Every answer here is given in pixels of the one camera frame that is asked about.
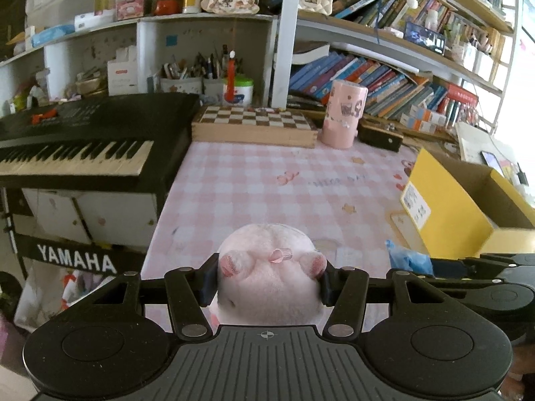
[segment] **ridged gray panel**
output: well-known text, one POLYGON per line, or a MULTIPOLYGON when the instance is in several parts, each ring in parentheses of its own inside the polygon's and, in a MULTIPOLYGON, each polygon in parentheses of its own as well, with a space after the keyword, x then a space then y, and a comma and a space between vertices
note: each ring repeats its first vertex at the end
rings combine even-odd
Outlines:
MULTIPOLYGON (((349 345, 311 327, 226 326, 212 341, 186 345, 156 380, 113 401, 414 401, 384 384, 349 345), (269 339, 261 336, 270 331, 269 339)), ((499 401, 496 393, 474 401, 499 401)), ((34 401, 58 401, 38 395, 34 401)))

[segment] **pink checkered tablecloth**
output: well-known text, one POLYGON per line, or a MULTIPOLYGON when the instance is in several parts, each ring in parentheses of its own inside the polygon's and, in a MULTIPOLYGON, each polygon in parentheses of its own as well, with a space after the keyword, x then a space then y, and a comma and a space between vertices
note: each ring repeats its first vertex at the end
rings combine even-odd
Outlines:
MULTIPOLYGON (((192 143, 169 192, 142 270, 157 278, 181 266, 199 267, 220 243, 248 223, 284 223, 305 232, 336 267, 372 277, 390 269, 387 218, 399 201, 406 168, 416 155, 358 141, 347 151, 233 143, 192 143)), ((365 329, 387 317, 368 306, 365 329)), ((169 330, 167 310, 147 316, 169 330)))

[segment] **blue wrapper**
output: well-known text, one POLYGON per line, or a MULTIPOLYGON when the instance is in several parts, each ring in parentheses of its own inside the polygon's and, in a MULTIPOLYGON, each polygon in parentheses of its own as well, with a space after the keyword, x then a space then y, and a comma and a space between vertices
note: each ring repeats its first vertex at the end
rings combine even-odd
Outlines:
POLYGON ((386 250, 389 251, 390 266, 392 268, 418 274, 434 275, 433 265, 431 264, 429 255, 395 245, 389 239, 386 240, 386 250))

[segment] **green lid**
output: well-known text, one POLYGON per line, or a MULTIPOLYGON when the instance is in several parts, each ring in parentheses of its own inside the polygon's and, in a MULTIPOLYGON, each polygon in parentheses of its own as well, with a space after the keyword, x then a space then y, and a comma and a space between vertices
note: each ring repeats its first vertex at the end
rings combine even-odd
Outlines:
POLYGON ((236 75, 234 77, 234 87, 235 88, 246 88, 252 87, 252 79, 248 79, 242 75, 236 75))

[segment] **pink tumbler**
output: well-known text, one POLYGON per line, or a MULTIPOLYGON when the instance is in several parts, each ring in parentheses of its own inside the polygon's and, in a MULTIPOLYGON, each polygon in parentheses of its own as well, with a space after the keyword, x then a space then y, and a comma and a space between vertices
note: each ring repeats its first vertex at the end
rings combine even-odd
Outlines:
POLYGON ((320 135, 323 143, 335 149, 353 146, 366 96, 367 88, 345 80, 333 81, 320 135))

